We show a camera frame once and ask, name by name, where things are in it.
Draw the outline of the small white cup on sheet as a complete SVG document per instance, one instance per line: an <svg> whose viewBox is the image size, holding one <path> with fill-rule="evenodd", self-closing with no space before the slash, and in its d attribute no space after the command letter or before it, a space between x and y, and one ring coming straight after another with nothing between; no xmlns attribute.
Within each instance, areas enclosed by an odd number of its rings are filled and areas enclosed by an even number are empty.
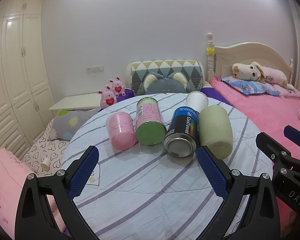
<svg viewBox="0 0 300 240"><path fill-rule="evenodd" d="M42 162L41 162L41 168L43 169L43 171L49 171L50 170L50 164L51 164L51 160L50 158L46 157Z"/></svg>

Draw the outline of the pale green fuzzy cup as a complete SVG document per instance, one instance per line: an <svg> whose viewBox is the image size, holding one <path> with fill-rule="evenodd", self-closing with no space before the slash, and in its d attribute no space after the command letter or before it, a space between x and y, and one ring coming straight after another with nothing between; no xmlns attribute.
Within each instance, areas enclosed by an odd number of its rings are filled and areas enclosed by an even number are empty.
<svg viewBox="0 0 300 240"><path fill-rule="evenodd" d="M207 106L198 116L199 140L217 159L225 159L233 149L233 133L227 111L218 105Z"/></svg>

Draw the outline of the white paper cup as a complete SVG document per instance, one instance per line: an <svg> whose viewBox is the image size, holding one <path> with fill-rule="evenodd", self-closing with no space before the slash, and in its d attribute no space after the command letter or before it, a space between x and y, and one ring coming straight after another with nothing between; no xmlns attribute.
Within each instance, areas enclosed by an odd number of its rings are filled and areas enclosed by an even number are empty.
<svg viewBox="0 0 300 240"><path fill-rule="evenodd" d="M191 107L196 112L200 113L209 105L209 100L204 93L194 91L187 95L185 104L187 107Z"/></svg>

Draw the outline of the pink plastic cup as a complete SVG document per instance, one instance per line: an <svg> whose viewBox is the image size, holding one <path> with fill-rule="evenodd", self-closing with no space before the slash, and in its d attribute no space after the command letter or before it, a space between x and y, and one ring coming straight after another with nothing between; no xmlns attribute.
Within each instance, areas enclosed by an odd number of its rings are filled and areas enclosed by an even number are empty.
<svg viewBox="0 0 300 240"><path fill-rule="evenodd" d="M126 112L112 114L106 120L106 129L111 146L116 150L127 150L136 143L133 119Z"/></svg>

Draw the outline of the pink fleece blanket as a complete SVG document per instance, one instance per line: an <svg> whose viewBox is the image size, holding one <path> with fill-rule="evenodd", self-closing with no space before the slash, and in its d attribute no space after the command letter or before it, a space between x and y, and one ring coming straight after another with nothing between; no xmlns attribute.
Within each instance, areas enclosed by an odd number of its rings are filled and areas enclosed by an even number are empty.
<svg viewBox="0 0 300 240"><path fill-rule="evenodd" d="M221 79L212 79L210 85L225 98L230 105L244 113L261 132L278 141L292 156L300 160L300 148L283 135L287 125L300 131L298 110L300 100L281 98L269 94L244 95L223 82ZM300 215L296 214L282 200L277 200L281 236L288 239L300 239Z"/></svg>

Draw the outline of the pink quilt at left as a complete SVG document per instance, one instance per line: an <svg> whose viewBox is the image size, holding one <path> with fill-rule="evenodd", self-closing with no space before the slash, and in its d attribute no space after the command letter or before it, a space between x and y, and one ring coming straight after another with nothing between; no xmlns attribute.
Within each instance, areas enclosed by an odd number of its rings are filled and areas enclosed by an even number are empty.
<svg viewBox="0 0 300 240"><path fill-rule="evenodd" d="M0 149L0 226L14 238L15 217L20 194L32 170L12 152Z"/></svg>

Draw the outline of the heart pattern sheet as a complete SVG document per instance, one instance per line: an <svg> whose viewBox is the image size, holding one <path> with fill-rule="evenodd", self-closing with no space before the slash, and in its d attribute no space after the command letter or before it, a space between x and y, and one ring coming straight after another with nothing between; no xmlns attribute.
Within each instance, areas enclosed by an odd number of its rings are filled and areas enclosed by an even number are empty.
<svg viewBox="0 0 300 240"><path fill-rule="evenodd" d="M55 134L52 128L53 121L53 119L50 121L44 134L34 142L21 159L38 177L54 175L61 168L63 153L69 144L66 140L50 140L50 135ZM44 170L41 163L46 158L49 159L50 165L47 170Z"/></svg>

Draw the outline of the blue cartoon pillow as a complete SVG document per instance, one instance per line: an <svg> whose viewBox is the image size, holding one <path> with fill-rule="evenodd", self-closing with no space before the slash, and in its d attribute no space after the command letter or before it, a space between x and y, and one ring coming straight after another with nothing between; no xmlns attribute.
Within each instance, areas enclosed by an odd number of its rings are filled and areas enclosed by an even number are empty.
<svg viewBox="0 0 300 240"><path fill-rule="evenodd" d="M276 97L280 96L280 93L268 83L245 81L232 76L222 77L221 80L244 95L268 94Z"/></svg>

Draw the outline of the white dog plush toy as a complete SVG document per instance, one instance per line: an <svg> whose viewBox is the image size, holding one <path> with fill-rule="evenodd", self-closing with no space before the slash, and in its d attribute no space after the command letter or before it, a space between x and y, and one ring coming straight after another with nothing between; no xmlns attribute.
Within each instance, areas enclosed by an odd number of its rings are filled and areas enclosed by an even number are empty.
<svg viewBox="0 0 300 240"><path fill-rule="evenodd" d="M251 64L233 64L232 73L240 80L276 84L285 89L294 90L294 86L288 83L286 75L281 70L261 66L255 61Z"/></svg>

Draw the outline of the grey flower pillow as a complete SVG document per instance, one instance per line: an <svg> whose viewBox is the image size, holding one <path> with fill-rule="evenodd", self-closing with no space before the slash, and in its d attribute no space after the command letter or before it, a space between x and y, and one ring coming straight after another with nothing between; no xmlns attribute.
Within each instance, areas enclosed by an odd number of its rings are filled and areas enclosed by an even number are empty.
<svg viewBox="0 0 300 240"><path fill-rule="evenodd" d="M68 111L60 110L54 118L49 140L65 140L70 141L75 133L96 113L99 108L87 111Z"/></svg>

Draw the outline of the blue black spray can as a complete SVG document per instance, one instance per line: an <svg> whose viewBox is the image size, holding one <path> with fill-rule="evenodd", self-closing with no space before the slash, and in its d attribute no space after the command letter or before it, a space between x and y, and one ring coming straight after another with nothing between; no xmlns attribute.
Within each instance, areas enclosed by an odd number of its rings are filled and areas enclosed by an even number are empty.
<svg viewBox="0 0 300 240"><path fill-rule="evenodd" d="M164 139L166 151L174 157L193 155L198 144L198 114L189 106L178 107Z"/></svg>

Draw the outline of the cream wooden bed headboard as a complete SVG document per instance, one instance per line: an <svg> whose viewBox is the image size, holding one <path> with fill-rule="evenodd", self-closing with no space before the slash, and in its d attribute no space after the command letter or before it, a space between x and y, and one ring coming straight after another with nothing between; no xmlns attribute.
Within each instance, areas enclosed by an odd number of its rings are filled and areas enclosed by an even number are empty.
<svg viewBox="0 0 300 240"><path fill-rule="evenodd" d="M248 64L253 61L262 66L281 70L292 84L293 64L290 60L287 64L277 51L268 45L259 42L243 42L226 47L216 46L213 43L213 35L207 33L207 47L214 48L215 54L208 56L205 79L211 82L214 77L232 75L231 67L234 63Z"/></svg>

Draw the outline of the white striped quilt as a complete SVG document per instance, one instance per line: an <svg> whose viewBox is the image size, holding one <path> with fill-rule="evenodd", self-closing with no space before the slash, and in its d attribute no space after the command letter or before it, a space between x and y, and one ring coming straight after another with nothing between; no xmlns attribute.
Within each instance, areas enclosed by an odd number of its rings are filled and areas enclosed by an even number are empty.
<svg viewBox="0 0 300 240"><path fill-rule="evenodd" d="M222 203L196 156L172 157L162 144L125 151L110 144L107 118L118 112L135 117L138 101L134 97L102 110L71 139L63 169L91 145L100 154L95 180L75 204L100 239L196 239Z"/></svg>

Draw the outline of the cream wardrobe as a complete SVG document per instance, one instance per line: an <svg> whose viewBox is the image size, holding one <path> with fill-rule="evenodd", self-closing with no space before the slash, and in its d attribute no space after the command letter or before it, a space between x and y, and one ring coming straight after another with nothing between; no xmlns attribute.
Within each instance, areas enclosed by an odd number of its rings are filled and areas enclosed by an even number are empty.
<svg viewBox="0 0 300 240"><path fill-rule="evenodd" d="M22 159L53 119L43 0L0 1L0 148Z"/></svg>

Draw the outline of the yellow star decoration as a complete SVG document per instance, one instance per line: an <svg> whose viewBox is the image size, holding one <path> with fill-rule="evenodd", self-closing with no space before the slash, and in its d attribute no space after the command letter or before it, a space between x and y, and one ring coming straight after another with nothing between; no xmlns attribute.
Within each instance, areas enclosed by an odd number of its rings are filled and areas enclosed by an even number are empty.
<svg viewBox="0 0 300 240"><path fill-rule="evenodd" d="M207 47L206 52L207 52L208 56L215 54L214 48L211 48L211 47Z"/></svg>

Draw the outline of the white bedside table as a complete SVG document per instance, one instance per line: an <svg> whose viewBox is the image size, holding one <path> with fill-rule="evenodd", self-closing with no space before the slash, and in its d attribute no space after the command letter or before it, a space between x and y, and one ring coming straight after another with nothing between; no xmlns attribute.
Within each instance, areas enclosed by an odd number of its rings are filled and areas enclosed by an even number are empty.
<svg viewBox="0 0 300 240"><path fill-rule="evenodd" d="M67 96L49 108L50 111L89 110L100 106L101 94L83 94Z"/></svg>

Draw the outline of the pink green tin can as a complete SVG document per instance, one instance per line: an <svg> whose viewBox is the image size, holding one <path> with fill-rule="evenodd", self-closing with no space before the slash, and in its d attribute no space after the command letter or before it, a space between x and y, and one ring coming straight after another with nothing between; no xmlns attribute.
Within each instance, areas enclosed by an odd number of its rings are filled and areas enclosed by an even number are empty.
<svg viewBox="0 0 300 240"><path fill-rule="evenodd" d="M159 108L153 97L145 97L136 105L135 135L143 145L155 145L166 136L166 127Z"/></svg>

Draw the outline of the pink bunny plush front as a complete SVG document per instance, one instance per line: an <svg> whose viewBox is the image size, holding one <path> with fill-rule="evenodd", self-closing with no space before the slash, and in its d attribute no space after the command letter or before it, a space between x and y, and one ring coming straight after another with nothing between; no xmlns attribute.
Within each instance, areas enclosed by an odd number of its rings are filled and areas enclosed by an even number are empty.
<svg viewBox="0 0 300 240"><path fill-rule="evenodd" d="M100 94L100 107L101 109L106 109L109 106L117 103L117 94L108 86L105 86L105 90L98 90L98 94Z"/></svg>

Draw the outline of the pink bunny plush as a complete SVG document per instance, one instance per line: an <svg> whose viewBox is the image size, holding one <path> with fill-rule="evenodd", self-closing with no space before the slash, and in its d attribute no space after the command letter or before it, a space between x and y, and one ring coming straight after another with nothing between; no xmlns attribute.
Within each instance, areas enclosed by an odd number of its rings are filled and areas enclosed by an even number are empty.
<svg viewBox="0 0 300 240"><path fill-rule="evenodd" d="M98 90L98 94L100 94L100 107L101 109L106 109L109 106L117 103L117 94L108 86L105 86L105 90Z"/></svg>
<svg viewBox="0 0 300 240"><path fill-rule="evenodd" d="M115 79L110 79L109 82L111 83L111 90L115 94L116 97L125 96L125 85L120 79L120 77L116 76Z"/></svg>

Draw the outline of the grey cat plush pillow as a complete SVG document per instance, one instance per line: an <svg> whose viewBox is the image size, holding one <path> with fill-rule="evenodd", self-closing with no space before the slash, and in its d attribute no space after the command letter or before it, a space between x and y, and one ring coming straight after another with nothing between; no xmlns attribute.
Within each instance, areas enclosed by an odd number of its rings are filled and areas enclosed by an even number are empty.
<svg viewBox="0 0 300 240"><path fill-rule="evenodd" d="M174 72L168 77L158 73L148 74L142 85L145 94L188 93L187 79L184 74Z"/></svg>

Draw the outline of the pink bunny plush rear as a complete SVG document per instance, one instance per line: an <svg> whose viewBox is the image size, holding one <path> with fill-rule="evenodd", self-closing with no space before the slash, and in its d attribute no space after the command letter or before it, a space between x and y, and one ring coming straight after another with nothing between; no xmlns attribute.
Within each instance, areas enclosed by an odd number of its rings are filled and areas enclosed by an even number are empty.
<svg viewBox="0 0 300 240"><path fill-rule="evenodd" d="M125 96L125 85L120 79L120 77L116 76L115 79L110 79L109 82L111 83L111 90L115 94L116 97Z"/></svg>

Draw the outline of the purple bed sheet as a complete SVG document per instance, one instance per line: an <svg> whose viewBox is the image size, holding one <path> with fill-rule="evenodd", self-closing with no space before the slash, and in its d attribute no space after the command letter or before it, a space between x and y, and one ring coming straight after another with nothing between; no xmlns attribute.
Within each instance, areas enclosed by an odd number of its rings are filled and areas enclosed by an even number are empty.
<svg viewBox="0 0 300 240"><path fill-rule="evenodd" d="M212 87L203 87L200 91L204 93L208 98L213 98L219 100L220 102L226 103L229 106L232 106L232 104L228 100L226 100L226 98L224 98L217 90ZM125 96L119 95L119 97L117 98L117 102L121 102L132 97L134 97L134 92L131 89L126 88Z"/></svg>

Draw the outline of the triangle pattern headboard cushion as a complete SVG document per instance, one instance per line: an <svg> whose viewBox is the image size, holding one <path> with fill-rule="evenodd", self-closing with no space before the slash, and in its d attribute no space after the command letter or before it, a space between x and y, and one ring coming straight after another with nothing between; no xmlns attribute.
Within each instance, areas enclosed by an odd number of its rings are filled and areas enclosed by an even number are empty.
<svg viewBox="0 0 300 240"><path fill-rule="evenodd" d="M148 74L160 74L168 77L176 72L182 73L187 80L189 92L201 90L205 86L205 76L202 63L196 60L157 60L133 62L128 64L125 75L125 86L135 95L142 95L142 84Z"/></svg>

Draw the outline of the white wall socket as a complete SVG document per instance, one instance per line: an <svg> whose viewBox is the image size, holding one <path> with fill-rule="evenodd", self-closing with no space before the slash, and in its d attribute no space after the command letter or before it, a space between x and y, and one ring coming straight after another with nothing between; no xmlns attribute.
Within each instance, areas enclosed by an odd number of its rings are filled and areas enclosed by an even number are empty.
<svg viewBox="0 0 300 240"><path fill-rule="evenodd" d="M86 68L87 74L101 73L103 71L104 71L103 65L92 66L92 67Z"/></svg>

